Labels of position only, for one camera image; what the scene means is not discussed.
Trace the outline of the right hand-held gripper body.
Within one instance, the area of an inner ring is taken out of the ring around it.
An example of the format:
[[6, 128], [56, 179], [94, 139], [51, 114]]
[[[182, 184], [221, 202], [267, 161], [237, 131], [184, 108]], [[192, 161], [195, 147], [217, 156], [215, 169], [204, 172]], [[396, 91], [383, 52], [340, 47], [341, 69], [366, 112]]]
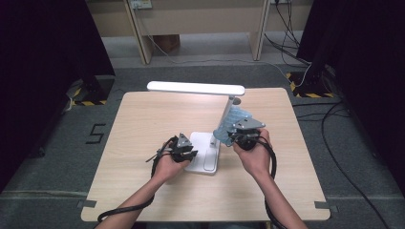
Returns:
[[254, 148], [259, 139], [260, 128], [265, 128], [264, 122], [258, 121], [252, 117], [245, 117], [233, 125], [235, 133], [233, 139], [243, 150], [249, 151]]

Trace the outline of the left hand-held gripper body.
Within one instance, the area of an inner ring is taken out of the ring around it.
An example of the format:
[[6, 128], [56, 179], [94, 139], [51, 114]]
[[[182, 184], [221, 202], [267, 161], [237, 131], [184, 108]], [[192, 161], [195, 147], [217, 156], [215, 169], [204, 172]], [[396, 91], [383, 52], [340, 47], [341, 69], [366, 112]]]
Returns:
[[185, 161], [183, 156], [186, 156], [184, 153], [192, 151], [193, 145], [183, 133], [180, 133], [179, 136], [174, 136], [169, 148], [172, 159], [175, 162], [183, 162]]

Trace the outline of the blue striped cloth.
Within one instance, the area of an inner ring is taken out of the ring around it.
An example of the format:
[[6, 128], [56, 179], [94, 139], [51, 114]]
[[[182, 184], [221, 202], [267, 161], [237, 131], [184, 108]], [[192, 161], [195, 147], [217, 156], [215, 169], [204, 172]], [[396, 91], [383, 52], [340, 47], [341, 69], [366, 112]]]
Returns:
[[213, 132], [213, 136], [226, 146], [232, 145], [229, 133], [235, 133], [233, 125], [243, 118], [252, 117], [252, 113], [241, 109], [239, 106], [232, 105], [220, 126]]

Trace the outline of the white desk lamp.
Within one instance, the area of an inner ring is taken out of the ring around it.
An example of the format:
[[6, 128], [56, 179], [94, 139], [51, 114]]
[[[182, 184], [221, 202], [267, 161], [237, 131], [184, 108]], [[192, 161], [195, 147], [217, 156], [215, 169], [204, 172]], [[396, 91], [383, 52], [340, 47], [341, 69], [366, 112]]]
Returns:
[[[233, 99], [235, 97], [239, 98], [240, 96], [243, 96], [245, 94], [245, 87], [241, 85], [167, 81], [151, 81], [147, 84], [147, 90], [151, 92], [213, 94], [227, 96], [227, 102], [224, 107], [224, 112], [219, 121], [218, 127], [224, 120], [225, 116], [228, 114], [230, 107], [233, 105]], [[193, 132], [191, 134], [190, 140], [192, 142], [192, 145], [194, 146], [194, 150], [197, 150], [198, 152], [196, 157], [192, 160], [191, 164], [185, 168], [187, 172], [207, 175], [214, 175], [217, 172], [220, 146], [222, 143], [218, 139], [216, 139], [215, 136], [213, 136], [213, 132]]]

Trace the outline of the person's left hand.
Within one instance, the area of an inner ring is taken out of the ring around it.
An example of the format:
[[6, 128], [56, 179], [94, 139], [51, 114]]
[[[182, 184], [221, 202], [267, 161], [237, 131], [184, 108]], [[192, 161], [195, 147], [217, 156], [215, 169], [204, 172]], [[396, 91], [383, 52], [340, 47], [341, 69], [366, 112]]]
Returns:
[[156, 167], [152, 180], [158, 185], [177, 176], [185, 167], [190, 164], [189, 160], [182, 162], [174, 161], [171, 156], [163, 156]]

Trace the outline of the person's right hand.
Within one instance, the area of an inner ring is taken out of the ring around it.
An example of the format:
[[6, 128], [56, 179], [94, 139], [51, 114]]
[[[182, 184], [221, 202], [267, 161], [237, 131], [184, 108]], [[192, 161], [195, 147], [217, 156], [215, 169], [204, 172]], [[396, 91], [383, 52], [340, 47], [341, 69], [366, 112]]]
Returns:
[[256, 180], [269, 178], [270, 155], [266, 146], [257, 143], [251, 150], [246, 151], [237, 144], [233, 145], [233, 150], [240, 158], [245, 170]]

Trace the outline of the black stand base striped tape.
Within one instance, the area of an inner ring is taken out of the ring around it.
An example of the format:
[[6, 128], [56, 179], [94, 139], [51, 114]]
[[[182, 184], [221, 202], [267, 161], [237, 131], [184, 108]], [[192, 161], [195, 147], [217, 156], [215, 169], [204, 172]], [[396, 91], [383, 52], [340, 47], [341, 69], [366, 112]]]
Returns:
[[305, 72], [290, 72], [286, 74], [290, 89], [296, 97], [333, 97], [330, 88], [322, 78], [307, 77]]
[[96, 75], [93, 82], [77, 82], [68, 96], [70, 106], [105, 105], [115, 83], [113, 75]]

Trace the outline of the brown cardboard box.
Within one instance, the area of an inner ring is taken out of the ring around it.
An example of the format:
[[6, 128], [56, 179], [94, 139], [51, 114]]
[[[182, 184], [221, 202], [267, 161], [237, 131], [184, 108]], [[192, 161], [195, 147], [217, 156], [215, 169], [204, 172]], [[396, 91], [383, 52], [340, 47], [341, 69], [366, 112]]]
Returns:
[[158, 47], [164, 52], [171, 52], [181, 45], [180, 36], [178, 34], [154, 35], [153, 39]]

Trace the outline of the grey tape piece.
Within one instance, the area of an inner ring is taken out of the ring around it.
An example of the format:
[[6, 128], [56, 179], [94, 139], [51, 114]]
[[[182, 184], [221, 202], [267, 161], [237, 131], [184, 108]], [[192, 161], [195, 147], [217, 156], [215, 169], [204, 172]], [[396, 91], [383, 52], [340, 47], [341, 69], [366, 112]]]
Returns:
[[326, 201], [315, 201], [314, 206], [316, 209], [328, 209], [333, 213], [339, 212], [339, 209], [336, 205], [330, 205]]
[[94, 200], [80, 200], [77, 203], [77, 208], [82, 209], [84, 207], [90, 207], [90, 208], [95, 208], [96, 207], [96, 202]]

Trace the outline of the beige desk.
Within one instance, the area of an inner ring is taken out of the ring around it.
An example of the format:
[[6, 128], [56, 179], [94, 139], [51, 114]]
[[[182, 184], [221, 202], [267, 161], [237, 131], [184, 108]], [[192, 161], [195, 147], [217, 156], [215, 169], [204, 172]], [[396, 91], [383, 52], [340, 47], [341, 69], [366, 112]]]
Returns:
[[193, 33], [243, 32], [258, 61], [265, 33], [283, 31], [287, 22], [301, 31], [314, 0], [151, 0], [149, 10], [134, 10], [129, 0], [85, 2], [102, 36], [133, 36], [140, 61], [149, 64], [153, 35]]

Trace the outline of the black curtain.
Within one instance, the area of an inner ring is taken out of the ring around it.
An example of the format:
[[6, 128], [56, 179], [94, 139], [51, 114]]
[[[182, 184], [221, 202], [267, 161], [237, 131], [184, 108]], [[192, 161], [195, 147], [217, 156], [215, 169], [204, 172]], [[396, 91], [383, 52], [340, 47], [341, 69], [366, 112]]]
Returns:
[[0, 0], [0, 192], [73, 82], [114, 73], [86, 0]]
[[329, 65], [405, 196], [405, 0], [313, 0], [298, 56]]

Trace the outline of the white power strip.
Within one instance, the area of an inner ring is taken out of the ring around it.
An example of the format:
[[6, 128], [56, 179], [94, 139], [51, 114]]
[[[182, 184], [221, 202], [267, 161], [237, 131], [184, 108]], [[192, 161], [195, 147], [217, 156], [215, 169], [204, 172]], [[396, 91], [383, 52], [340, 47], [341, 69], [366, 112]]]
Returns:
[[149, 10], [153, 8], [151, 0], [129, 0], [129, 3], [134, 10]]

